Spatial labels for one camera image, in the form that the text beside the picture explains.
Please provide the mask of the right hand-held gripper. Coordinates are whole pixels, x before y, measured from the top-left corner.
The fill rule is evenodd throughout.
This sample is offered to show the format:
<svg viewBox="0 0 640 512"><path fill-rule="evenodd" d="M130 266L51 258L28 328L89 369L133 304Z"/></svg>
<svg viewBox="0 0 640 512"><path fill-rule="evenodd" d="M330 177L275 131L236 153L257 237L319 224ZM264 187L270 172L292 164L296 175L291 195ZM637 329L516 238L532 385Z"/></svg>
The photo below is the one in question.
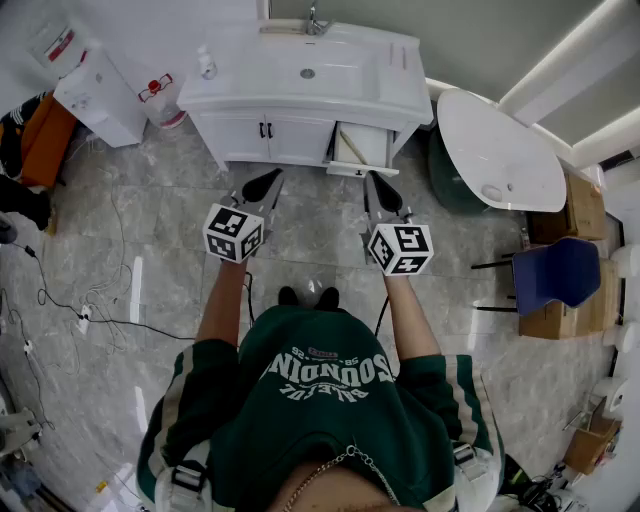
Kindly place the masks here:
<svg viewBox="0 0 640 512"><path fill-rule="evenodd" d="M369 172L363 193L369 217L363 234L366 261L384 276L419 275L434 256L429 226L413 222L414 212L403 207L401 195L383 175Z"/></svg>

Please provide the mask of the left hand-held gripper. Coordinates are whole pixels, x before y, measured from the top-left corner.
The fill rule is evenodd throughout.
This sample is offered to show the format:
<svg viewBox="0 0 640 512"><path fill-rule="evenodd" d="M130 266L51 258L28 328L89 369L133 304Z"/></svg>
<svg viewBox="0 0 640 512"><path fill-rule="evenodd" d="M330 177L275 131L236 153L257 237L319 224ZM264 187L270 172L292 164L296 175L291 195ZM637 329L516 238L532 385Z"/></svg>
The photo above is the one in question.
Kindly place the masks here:
<svg viewBox="0 0 640 512"><path fill-rule="evenodd" d="M208 254L242 263L270 237L274 209L284 184L284 170L254 174L240 191L232 191L208 212L202 234Z"/></svg>

